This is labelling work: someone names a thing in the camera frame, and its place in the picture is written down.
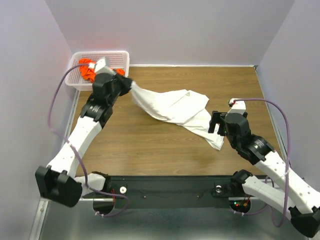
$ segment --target white towel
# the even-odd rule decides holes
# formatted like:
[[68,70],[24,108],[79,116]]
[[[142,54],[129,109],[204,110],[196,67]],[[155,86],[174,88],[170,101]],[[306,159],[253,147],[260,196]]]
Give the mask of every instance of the white towel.
[[151,117],[172,124],[177,124],[203,138],[215,149],[220,150],[224,137],[218,135],[217,125],[214,133],[208,133],[211,116],[205,109],[209,98],[191,91],[177,90],[154,92],[139,87],[132,82],[133,101]]

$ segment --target wooden table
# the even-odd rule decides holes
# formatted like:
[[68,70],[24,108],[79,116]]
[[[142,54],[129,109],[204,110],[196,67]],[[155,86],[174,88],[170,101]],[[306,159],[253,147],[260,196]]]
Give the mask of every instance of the wooden table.
[[[155,92],[187,89],[205,94],[206,106],[227,112],[231,98],[262,98],[253,67],[132,67],[137,84]],[[80,93],[73,127],[90,92]],[[278,142],[265,103],[247,102],[252,133],[263,136],[277,151]],[[119,97],[113,115],[83,157],[88,172],[109,175],[232,175],[246,169],[262,174],[233,150],[227,139],[221,151],[181,126],[153,119],[132,102]],[[79,168],[78,176],[83,172]]]

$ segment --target white wall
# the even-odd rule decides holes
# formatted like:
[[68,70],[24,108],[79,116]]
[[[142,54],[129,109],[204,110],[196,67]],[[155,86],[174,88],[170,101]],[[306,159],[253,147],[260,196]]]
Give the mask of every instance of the white wall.
[[257,65],[294,0],[45,0],[71,50],[131,64]]
[[[291,165],[320,191],[320,1],[298,0],[257,68],[267,99],[287,114],[291,130]],[[279,113],[272,115],[286,137]]]
[[[39,202],[35,171],[61,142],[47,127],[71,51],[43,0],[0,3],[0,239],[28,239]],[[75,91],[63,89],[53,123],[66,128]]]

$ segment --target orange cloth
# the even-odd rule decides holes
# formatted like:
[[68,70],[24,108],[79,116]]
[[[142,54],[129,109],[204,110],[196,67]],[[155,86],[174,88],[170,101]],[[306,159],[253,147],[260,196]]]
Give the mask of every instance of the orange cloth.
[[[81,58],[79,60],[79,64],[89,64],[89,63],[95,64],[96,62],[88,58]],[[94,69],[91,69],[88,66],[80,66],[79,69],[81,72],[81,76],[83,77],[84,80],[89,80],[91,83],[95,81],[96,73]],[[125,75],[125,71],[121,68],[117,68],[115,69],[115,71],[122,76]]]

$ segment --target white plastic basket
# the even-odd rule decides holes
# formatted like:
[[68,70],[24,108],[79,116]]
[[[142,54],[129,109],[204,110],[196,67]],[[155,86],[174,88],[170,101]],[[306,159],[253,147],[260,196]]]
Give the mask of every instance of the white plastic basket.
[[[100,58],[108,57],[110,67],[113,69],[123,69],[125,77],[129,75],[129,53],[127,51],[78,51],[72,55],[68,69],[79,64],[82,58],[98,61]],[[65,78],[65,84],[72,86],[79,91],[92,91],[92,83],[84,80],[79,69],[72,70]]]

